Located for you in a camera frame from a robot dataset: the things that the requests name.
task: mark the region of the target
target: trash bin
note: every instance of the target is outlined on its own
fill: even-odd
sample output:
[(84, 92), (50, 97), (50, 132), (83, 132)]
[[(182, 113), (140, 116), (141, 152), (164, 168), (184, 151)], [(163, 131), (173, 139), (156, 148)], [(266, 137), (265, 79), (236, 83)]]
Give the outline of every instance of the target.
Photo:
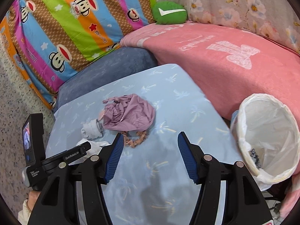
[(300, 158), (298, 124), (290, 109), (268, 94), (246, 98), (230, 130), (261, 191), (288, 179)]

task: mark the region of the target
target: human hand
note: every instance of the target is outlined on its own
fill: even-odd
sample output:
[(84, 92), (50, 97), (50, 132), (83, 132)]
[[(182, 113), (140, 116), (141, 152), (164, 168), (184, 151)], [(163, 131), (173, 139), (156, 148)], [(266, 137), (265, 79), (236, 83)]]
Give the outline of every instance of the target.
[(35, 206), (35, 203), (40, 195), (40, 191), (32, 190), (29, 192), (29, 198), (27, 201), (27, 206), (30, 211), (32, 211), (33, 207)]

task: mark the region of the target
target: light blue bedsheet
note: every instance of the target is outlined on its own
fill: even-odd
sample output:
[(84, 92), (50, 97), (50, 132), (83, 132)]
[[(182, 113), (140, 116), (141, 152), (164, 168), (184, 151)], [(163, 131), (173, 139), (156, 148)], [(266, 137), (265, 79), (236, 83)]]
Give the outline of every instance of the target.
[[(176, 64), (125, 77), (60, 107), (46, 156), (74, 147), (81, 139), (82, 123), (98, 117), (103, 100), (132, 93), (155, 107), (156, 118), (140, 146), (124, 147), (114, 178), (102, 186), (111, 220), (114, 225), (188, 225), (200, 185), (188, 177), (178, 134), (185, 131), (191, 143), (220, 162), (233, 164), (242, 157), (210, 101)], [(100, 141), (111, 143), (115, 135), (105, 130)], [(224, 188), (223, 183), (216, 224), (222, 221)]]

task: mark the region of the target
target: metal screw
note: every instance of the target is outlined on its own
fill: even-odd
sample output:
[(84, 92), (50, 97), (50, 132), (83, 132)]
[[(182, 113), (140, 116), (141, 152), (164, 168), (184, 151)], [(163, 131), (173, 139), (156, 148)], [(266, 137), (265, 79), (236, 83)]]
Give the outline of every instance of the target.
[(92, 162), (96, 162), (98, 160), (99, 160), (99, 156), (98, 155), (91, 156), (91, 161)]
[(240, 161), (238, 161), (238, 162), (236, 163), (236, 165), (237, 165), (238, 167), (243, 167), (243, 166), (244, 166), (244, 164), (243, 164), (242, 162), (240, 162)]
[(212, 156), (211, 155), (204, 155), (204, 159), (207, 160), (207, 161), (211, 161)]
[(59, 165), (58, 165), (58, 167), (59, 168), (64, 168), (64, 167), (66, 167), (66, 163), (65, 162), (61, 162)]

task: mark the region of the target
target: brown scrunchie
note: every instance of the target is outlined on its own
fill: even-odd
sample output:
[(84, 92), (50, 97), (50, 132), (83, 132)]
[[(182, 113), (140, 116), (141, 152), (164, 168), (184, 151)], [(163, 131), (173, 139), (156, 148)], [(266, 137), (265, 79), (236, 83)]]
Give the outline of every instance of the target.
[(139, 136), (138, 139), (132, 140), (128, 138), (128, 131), (121, 131), (121, 134), (124, 136), (124, 145), (135, 148), (137, 145), (140, 145), (147, 137), (147, 130), (142, 132), (137, 132), (136, 135)]

